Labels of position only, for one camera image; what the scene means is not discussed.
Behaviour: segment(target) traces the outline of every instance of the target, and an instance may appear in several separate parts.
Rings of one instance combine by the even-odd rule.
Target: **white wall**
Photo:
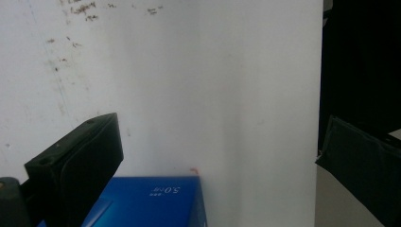
[[[69,2],[0,3],[0,176],[117,112],[118,175],[197,167],[210,226],[313,226],[322,1]]]

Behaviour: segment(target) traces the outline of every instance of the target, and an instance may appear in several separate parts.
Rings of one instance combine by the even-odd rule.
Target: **blue cardboard box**
[[[83,226],[205,227],[200,178],[112,178]]]

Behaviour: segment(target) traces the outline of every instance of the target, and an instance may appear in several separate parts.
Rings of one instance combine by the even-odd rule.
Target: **stain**
[[[78,43],[73,43],[74,48],[77,48],[77,46],[82,46],[81,44]]]
[[[153,9],[148,9],[148,13],[149,13],[150,15],[154,15],[154,14],[157,13],[157,11],[156,11],[155,8],[153,8]]]
[[[198,169],[195,168],[195,167],[191,167],[191,168],[189,169],[189,171],[194,172],[194,173],[197,174],[198,176],[200,175],[200,172],[199,172]]]
[[[64,106],[61,103],[59,103],[59,110],[61,112],[61,115],[65,115],[65,109],[64,109]]]
[[[71,67],[71,63],[66,58],[58,58],[58,59],[59,59],[58,70],[61,70],[64,66]]]
[[[96,15],[92,15],[92,16],[87,16],[85,18],[85,21],[94,21],[94,20],[97,20],[97,19],[98,19],[98,17]]]
[[[92,2],[86,5],[80,5],[80,7],[78,9],[71,8],[71,13],[74,14],[81,14],[83,12],[83,14],[86,15],[86,10],[90,9],[90,8],[96,8],[96,3]]]

